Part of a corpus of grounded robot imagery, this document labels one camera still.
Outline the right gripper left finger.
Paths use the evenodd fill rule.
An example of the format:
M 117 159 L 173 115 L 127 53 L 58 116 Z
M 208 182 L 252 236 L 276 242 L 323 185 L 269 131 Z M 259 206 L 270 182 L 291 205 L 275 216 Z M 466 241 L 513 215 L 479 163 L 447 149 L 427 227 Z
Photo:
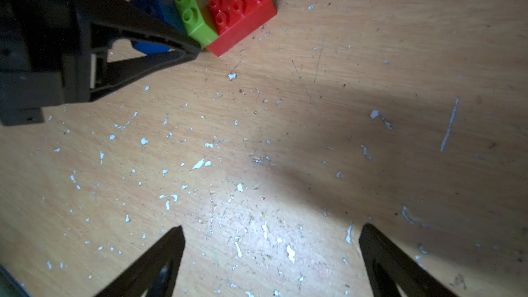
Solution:
M 171 228 L 97 295 L 172 297 L 185 244 L 183 228 Z

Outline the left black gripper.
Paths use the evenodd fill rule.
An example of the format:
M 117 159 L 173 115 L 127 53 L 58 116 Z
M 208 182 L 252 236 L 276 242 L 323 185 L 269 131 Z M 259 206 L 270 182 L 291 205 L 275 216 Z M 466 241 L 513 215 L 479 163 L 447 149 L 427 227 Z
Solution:
M 115 41 L 167 52 L 109 63 Z M 196 59 L 197 41 L 126 0 L 88 0 L 88 66 L 73 0 L 1 0 L 1 124 L 44 121 L 42 109 L 91 103 L 149 74 Z

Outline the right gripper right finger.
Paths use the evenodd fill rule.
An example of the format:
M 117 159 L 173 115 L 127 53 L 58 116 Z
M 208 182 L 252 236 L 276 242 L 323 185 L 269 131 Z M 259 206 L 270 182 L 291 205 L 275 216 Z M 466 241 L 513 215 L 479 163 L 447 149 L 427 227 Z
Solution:
M 456 296 L 374 225 L 363 226 L 359 244 L 374 296 Z

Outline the dark blue square lego brick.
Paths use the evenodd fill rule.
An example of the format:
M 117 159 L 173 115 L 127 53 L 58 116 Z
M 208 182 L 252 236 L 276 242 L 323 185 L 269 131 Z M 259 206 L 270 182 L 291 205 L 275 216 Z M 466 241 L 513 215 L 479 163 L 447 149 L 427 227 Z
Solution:
M 187 35 L 174 0 L 131 0 L 132 6 L 173 26 L 181 34 Z

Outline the lime green square lego brick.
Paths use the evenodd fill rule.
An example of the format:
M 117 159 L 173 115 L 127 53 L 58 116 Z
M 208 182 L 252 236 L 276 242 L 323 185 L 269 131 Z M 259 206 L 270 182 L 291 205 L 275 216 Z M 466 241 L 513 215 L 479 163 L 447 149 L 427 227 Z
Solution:
M 186 33 L 202 49 L 217 40 L 219 35 L 207 8 L 201 7 L 197 0 L 175 0 L 175 5 Z

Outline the long red lego brick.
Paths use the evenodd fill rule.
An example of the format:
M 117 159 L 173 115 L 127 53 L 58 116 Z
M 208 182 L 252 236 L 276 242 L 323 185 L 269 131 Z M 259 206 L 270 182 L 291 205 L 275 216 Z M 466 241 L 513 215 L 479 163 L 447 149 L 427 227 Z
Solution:
M 218 38 L 207 49 L 222 56 L 276 15 L 272 0 L 209 0 L 208 12 Z

